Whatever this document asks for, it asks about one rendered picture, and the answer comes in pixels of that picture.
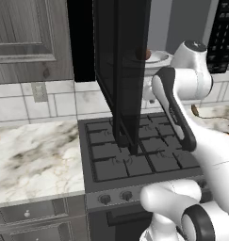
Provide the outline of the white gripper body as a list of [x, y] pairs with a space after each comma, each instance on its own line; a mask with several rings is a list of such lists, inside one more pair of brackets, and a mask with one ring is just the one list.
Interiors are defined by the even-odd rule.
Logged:
[[152, 78], [146, 78], [144, 80], [144, 85], [143, 85], [143, 91], [142, 91], [142, 99], [144, 101], [149, 102], [150, 104], [153, 104], [155, 102], [155, 95], [153, 94], [153, 89], [152, 89]]

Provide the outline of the black microwave door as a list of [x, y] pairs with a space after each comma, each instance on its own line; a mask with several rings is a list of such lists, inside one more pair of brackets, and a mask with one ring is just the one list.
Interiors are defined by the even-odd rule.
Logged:
[[151, 0], [92, 0], [95, 75], [120, 147], [138, 152]]

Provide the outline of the black microwave oven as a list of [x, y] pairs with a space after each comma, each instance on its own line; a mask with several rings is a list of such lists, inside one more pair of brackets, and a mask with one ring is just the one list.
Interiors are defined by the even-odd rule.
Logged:
[[[111, 35], [116, 0], [67, 0], [71, 31], [74, 81], [92, 82], [94, 73], [93, 16]], [[124, 5], [127, 27], [136, 31], [139, 11], [149, 8], [147, 47], [173, 54], [184, 40], [199, 40], [208, 49], [208, 68], [213, 73], [229, 70], [229, 0], [118, 0]]]

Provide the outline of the brown curved thin object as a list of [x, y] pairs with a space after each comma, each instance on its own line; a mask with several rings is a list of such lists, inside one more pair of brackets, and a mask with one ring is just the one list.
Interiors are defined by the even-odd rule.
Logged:
[[204, 119], [204, 120], [208, 120], [208, 119], [221, 119], [221, 120], [227, 120], [227, 121], [229, 121], [229, 119], [228, 119], [228, 118], [225, 118], [225, 117], [202, 117], [202, 116], [200, 115], [200, 113], [199, 113], [199, 111], [198, 111], [198, 108], [196, 107], [195, 104], [192, 104], [192, 105], [191, 105], [190, 110], [191, 110], [191, 112], [192, 112], [192, 114], [193, 114], [194, 116], [196, 116], [197, 118], [200, 118], [200, 119]]

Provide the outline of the grey stove with hob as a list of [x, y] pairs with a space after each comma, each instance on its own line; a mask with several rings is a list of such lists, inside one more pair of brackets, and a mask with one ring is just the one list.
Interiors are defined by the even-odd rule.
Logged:
[[[143, 186], [177, 179], [196, 182], [204, 176], [196, 160], [180, 146], [163, 113], [143, 114], [139, 122], [138, 152], [120, 147], [112, 134], [112, 119], [81, 120], [78, 123], [87, 207], [102, 210], [139, 202]], [[202, 201], [212, 200], [208, 188], [202, 189]], [[124, 201], [121, 194], [131, 191]], [[111, 202], [100, 203], [102, 195]]]

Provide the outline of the grey wooden cupboard door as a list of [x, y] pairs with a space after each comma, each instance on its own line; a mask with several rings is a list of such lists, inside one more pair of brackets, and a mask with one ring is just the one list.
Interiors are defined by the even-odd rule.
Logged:
[[0, 85], [73, 77], [67, 0], [0, 0]]

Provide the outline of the dark oven door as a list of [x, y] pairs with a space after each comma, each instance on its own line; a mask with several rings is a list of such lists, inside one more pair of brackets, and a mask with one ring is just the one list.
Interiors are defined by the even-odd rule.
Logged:
[[111, 212], [114, 217], [145, 211], [139, 204], [98, 211], [89, 214], [90, 241], [139, 241], [141, 234], [148, 228], [152, 217], [122, 225], [107, 225], [106, 213]]

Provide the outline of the grey drawer front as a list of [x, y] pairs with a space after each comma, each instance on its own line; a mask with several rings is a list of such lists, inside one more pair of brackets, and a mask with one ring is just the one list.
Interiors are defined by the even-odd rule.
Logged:
[[[25, 217], [29, 210], [30, 217]], [[0, 208], [0, 224], [40, 219], [44, 217], [70, 216], [85, 214], [85, 197], [83, 195], [60, 198], [49, 201], [37, 201], [26, 204]]]

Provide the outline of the grey lower cupboard door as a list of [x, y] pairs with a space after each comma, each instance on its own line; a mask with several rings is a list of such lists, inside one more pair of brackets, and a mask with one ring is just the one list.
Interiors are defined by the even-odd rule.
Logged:
[[1, 233], [0, 241], [89, 241], [85, 233], [75, 233], [70, 222], [14, 233]]

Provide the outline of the grey wall socket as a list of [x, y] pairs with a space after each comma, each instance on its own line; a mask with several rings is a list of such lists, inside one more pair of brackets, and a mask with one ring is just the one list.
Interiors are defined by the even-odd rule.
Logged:
[[48, 101], [46, 86], [43, 82], [32, 83], [32, 92], [34, 101], [36, 103], [42, 103]]

